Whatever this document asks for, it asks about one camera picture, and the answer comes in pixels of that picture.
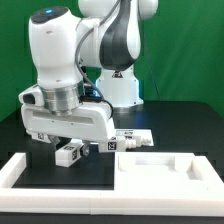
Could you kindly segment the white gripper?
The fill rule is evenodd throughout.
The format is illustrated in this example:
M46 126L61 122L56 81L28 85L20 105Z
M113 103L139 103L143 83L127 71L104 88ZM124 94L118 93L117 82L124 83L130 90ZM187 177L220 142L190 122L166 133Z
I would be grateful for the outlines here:
M57 146L59 137L86 140L80 148L80 155L87 157L90 142L105 142L115 135L110 108L106 103L84 102L69 116L56 116L43 107L23 105L22 119L26 132L43 133Z

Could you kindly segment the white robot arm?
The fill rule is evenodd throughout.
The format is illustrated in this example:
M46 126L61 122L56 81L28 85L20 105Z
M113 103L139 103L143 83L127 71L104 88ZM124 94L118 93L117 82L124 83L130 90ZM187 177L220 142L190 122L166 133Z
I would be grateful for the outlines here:
M35 12L29 42L37 83L19 95L26 132L46 143L77 140L101 152L154 144L150 130L117 129L113 106L102 94L89 97L85 66L113 73L129 69L139 57L139 22L151 18L158 0L78 0L82 17L63 6Z

